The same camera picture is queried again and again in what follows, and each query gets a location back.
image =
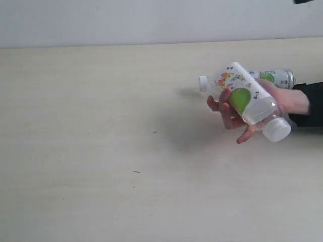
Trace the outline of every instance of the black sleeve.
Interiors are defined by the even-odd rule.
[[[298,84],[293,89],[301,90],[309,100],[309,115],[289,114],[299,127],[323,127],[323,82]]]
[[[304,4],[313,0],[294,0],[294,4]]]

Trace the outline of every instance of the finger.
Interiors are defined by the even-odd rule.
[[[230,94],[231,94],[231,88],[226,88],[221,93],[221,95],[219,97],[219,109],[220,109],[220,112],[223,111],[223,104],[229,102]]]
[[[227,130],[236,129],[246,125],[246,123],[242,120],[241,117],[232,118],[232,115],[230,113],[230,107],[227,103],[224,103],[223,109],[224,110],[221,113],[221,115],[222,115],[224,127]]]
[[[213,111],[213,112],[218,112],[219,111],[219,103],[214,101],[214,98],[212,96],[207,97],[206,101],[208,107]]]
[[[254,134],[254,129],[248,126],[244,133],[237,139],[237,143],[241,144],[249,140]]]

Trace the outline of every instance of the white table surface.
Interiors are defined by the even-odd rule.
[[[232,61],[317,82],[323,38],[0,50],[0,241],[321,242],[323,132],[237,145]]]

